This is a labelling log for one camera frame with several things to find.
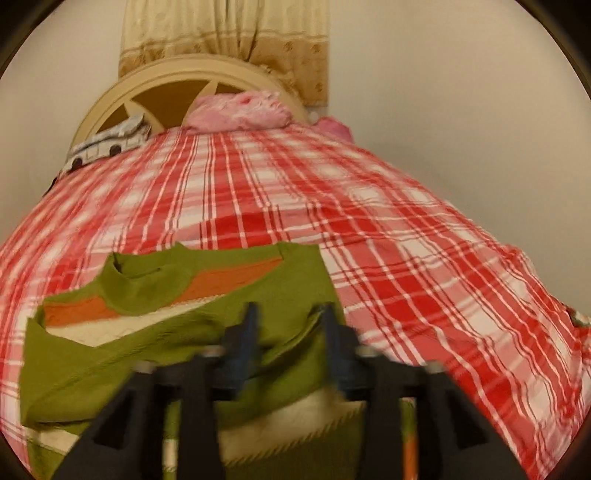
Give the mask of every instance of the pink fabric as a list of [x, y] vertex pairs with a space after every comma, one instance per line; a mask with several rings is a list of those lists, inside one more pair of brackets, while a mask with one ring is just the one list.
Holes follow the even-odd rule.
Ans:
[[522, 251], [297, 123], [207, 138], [170, 129], [68, 175], [0, 247], [0, 429], [18, 457], [28, 465], [25, 327], [43, 298], [86, 285], [111, 251], [279, 241], [319, 244], [363, 342], [398, 362], [441, 362], [529, 479], [546, 478], [591, 405], [591, 329], [573, 326]]
[[349, 143], [355, 143], [350, 128], [332, 116], [321, 117], [314, 124], [314, 127], [324, 134], [332, 135]]
[[283, 128], [291, 123], [291, 112], [277, 92], [208, 95], [195, 99], [191, 108], [195, 110], [183, 125], [201, 134]]

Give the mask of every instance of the curtain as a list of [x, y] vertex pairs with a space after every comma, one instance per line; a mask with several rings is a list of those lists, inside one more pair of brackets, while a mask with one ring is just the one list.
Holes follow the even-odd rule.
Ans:
[[328, 0], [127, 0], [119, 75], [187, 53], [220, 54], [328, 103]]

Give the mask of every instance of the bed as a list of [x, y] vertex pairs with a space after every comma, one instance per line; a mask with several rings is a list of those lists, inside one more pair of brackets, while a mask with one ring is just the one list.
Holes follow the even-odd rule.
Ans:
[[[295, 123], [204, 135], [179, 127], [197, 95], [244, 90], [279, 92]], [[142, 67], [96, 102], [72, 144], [136, 113], [152, 126], [149, 142], [58, 182], [0, 249], [0, 419], [14, 451], [2, 444], [3, 478], [30, 478], [18, 376], [25, 325], [43, 298], [88, 283], [112, 251], [280, 241], [320, 244], [362, 340], [397, 361], [444, 363], [531, 479], [587, 477], [589, 332], [522, 251], [310, 126], [298, 100], [241, 61], [186, 55]]]

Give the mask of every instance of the wall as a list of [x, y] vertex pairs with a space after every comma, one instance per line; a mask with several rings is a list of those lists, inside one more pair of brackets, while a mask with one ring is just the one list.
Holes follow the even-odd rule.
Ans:
[[125, 0], [66, 0], [0, 79], [0, 242], [66, 161], [78, 124], [117, 80]]
[[545, 29], [514, 0], [354, 3], [332, 9], [331, 113], [591, 313], [591, 100]]
[[[591, 101], [543, 27], [514, 0], [330, 1], [330, 113], [591, 312]], [[124, 5], [66, 0], [0, 79], [0, 240], [116, 80]]]

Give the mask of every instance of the headboard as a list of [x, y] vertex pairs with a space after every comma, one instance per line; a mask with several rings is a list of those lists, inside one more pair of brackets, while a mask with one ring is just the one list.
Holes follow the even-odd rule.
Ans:
[[229, 57], [192, 54], [155, 61], [115, 83], [86, 114], [72, 145], [138, 113], [159, 133], [181, 125], [196, 96], [246, 90], [279, 92], [294, 119], [308, 123], [301, 102], [260, 68]]

